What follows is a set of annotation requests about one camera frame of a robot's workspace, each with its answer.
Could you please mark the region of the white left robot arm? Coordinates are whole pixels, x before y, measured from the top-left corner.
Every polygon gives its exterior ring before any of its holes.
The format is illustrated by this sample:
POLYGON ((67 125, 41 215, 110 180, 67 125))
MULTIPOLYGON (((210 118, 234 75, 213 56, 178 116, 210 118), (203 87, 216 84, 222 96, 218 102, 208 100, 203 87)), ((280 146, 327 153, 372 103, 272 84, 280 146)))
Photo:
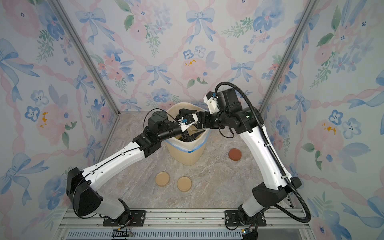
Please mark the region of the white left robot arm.
POLYGON ((102 196, 99 189, 122 170, 156 152, 163 141, 176 136, 187 142, 195 140, 200 133, 190 135, 188 128, 200 123, 205 114, 181 109, 173 118, 163 110, 154 109, 144 119, 143 132, 120 151, 84 170, 70 170, 67 195, 77 217, 88 219, 101 215, 120 225, 128 223, 132 214, 127 204, 121 199, 102 196))

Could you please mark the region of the tan jar lid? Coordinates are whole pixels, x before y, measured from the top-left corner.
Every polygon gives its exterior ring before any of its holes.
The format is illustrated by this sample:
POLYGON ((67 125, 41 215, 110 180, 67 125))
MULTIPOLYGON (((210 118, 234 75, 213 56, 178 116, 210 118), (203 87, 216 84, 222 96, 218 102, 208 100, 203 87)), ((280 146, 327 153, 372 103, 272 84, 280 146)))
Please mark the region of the tan jar lid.
POLYGON ((159 187, 165 187, 170 182, 170 175, 167 172, 160 172, 155 177, 156 185, 159 187))

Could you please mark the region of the light wood jar lid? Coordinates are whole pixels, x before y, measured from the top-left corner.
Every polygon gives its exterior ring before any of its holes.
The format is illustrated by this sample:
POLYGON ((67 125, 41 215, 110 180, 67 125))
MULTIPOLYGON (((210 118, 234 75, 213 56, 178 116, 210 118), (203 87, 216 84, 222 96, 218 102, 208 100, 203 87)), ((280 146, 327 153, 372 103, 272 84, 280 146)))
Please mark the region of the light wood jar lid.
POLYGON ((192 181, 188 177, 181 177, 177 182, 179 191, 186 193, 192 188, 192 181))

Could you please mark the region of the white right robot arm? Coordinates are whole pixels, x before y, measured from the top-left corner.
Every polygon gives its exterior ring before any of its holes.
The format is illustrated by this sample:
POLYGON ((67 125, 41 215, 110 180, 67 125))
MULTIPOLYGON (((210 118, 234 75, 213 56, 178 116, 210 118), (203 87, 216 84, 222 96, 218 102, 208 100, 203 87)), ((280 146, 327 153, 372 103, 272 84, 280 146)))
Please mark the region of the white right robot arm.
POLYGON ((194 125, 197 129, 230 128, 241 137, 250 149, 261 171, 263 182, 253 188, 252 196, 239 206, 243 224, 268 210, 277 207, 289 193, 299 197, 299 178, 292 177, 283 167, 273 144, 268 138, 264 121, 247 95, 238 88, 209 92, 205 97, 208 111, 181 109, 177 120, 182 127, 194 125))

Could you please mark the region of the cream ribbed trash bin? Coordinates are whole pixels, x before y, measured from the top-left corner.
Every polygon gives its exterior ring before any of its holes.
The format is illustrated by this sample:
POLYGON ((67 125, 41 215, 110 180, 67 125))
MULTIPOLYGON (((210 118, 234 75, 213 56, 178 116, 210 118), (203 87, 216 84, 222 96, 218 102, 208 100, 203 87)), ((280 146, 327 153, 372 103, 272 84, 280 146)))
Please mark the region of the cream ribbed trash bin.
POLYGON ((206 143, 196 145, 194 143, 186 143, 181 141, 175 143, 166 141, 166 146, 170 155, 176 161, 186 166, 192 166, 196 164, 202 156, 206 148, 206 143))

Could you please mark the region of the aluminium mounting rail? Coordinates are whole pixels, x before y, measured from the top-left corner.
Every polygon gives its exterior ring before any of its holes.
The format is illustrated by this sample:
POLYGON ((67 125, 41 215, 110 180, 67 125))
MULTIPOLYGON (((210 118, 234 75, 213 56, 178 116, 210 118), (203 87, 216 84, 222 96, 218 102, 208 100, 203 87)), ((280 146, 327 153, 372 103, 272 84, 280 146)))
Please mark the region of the aluminium mounting rail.
POLYGON ((313 240, 301 224, 275 208, 261 217, 258 227, 230 226, 235 210, 146 209, 131 225, 120 227, 100 217, 77 218, 67 211, 55 240, 313 240))

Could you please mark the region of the red jar lid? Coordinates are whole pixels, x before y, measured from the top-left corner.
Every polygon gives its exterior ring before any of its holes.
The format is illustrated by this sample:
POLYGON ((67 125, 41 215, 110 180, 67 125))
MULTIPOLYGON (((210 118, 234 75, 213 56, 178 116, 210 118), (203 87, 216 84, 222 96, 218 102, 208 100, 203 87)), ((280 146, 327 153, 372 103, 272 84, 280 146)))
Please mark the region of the red jar lid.
POLYGON ((239 149, 233 148, 230 149, 228 156, 232 161, 239 161, 242 158, 242 152, 239 149))

